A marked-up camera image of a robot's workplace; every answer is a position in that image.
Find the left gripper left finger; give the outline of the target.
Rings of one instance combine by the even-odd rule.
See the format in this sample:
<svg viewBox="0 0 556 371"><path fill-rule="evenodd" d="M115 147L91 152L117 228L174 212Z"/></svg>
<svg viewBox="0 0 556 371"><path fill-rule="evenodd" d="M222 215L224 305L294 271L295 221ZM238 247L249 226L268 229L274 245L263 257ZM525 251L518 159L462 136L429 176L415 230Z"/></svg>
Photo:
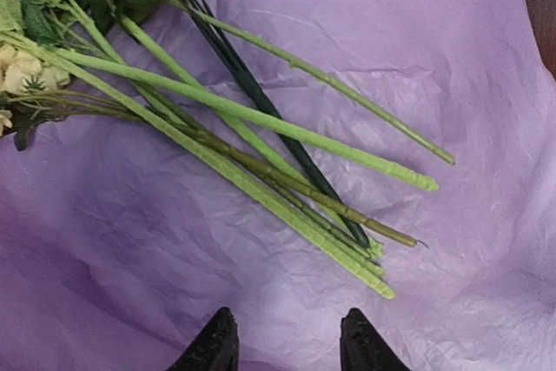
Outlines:
<svg viewBox="0 0 556 371"><path fill-rule="evenodd" d="M239 336L228 307L219 308L168 371L237 371Z"/></svg>

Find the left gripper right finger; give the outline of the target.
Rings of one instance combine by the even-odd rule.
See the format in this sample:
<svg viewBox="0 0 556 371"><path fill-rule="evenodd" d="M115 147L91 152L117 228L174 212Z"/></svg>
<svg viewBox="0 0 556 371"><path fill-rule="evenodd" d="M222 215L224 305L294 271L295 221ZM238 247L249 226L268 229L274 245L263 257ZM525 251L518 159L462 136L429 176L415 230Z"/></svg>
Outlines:
<svg viewBox="0 0 556 371"><path fill-rule="evenodd" d="M341 319L340 361L341 371L409 371L358 308Z"/></svg>

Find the artificial flower bunch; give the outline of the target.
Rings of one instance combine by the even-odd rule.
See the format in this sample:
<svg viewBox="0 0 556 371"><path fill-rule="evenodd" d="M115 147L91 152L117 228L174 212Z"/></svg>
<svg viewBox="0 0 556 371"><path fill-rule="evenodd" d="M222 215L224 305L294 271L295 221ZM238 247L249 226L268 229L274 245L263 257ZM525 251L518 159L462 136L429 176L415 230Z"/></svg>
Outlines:
<svg viewBox="0 0 556 371"><path fill-rule="evenodd" d="M142 24L162 4L194 21L251 99L210 92ZM337 78L258 36L217 19L205 0L1 0L1 133L26 150L35 129L72 116L143 123L205 162L387 300L378 264L381 235L417 241L350 208L314 164L307 145L426 191L437 182L412 169L286 122L229 39L277 56L353 100L454 164L443 148Z"/></svg>

